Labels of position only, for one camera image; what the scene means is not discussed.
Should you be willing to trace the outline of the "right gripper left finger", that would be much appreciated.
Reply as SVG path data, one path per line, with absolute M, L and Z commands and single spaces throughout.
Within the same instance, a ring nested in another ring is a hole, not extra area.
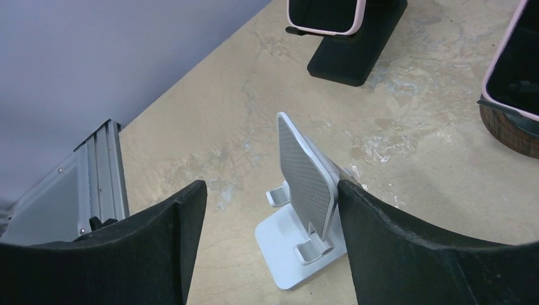
M 207 207 L 196 180 L 70 241 L 1 245 L 2 304 L 185 304 Z

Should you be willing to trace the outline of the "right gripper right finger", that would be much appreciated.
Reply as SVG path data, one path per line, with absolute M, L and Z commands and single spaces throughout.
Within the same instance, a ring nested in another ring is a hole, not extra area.
M 338 183 L 359 304 L 537 304 L 538 243 L 506 245 L 435 226 L 360 185 Z

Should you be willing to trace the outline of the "silver phone stand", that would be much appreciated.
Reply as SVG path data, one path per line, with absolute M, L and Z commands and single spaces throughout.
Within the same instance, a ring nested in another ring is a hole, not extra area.
M 295 288 L 347 253 L 338 182 L 353 180 L 301 134 L 285 112 L 276 115 L 282 185 L 266 192 L 277 211 L 255 237 L 275 285 Z

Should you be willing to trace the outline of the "pink phone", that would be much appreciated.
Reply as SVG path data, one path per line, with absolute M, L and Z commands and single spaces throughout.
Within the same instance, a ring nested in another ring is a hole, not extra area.
M 290 34 L 351 36 L 363 23 L 366 0 L 288 0 Z
M 482 81 L 490 103 L 538 121 L 538 1 L 520 1 Z

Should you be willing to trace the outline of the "brown round phone stand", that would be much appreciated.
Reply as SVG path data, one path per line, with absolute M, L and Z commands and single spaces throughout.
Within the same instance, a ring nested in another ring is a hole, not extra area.
M 538 159 L 538 122 L 481 97 L 479 112 L 489 133 L 511 150 Z

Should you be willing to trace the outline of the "black folding phone stand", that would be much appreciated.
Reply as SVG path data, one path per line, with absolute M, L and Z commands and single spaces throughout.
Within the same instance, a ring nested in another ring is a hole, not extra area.
M 367 80 L 407 8 L 406 0 L 367 1 L 363 23 L 351 36 L 320 36 L 309 74 L 350 86 Z

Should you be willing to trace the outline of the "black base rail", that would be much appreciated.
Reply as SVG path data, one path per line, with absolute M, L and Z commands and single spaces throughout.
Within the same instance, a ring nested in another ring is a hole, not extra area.
M 119 140 L 108 120 L 12 207 L 1 208 L 1 242 L 72 241 L 92 231 L 90 219 L 130 215 Z

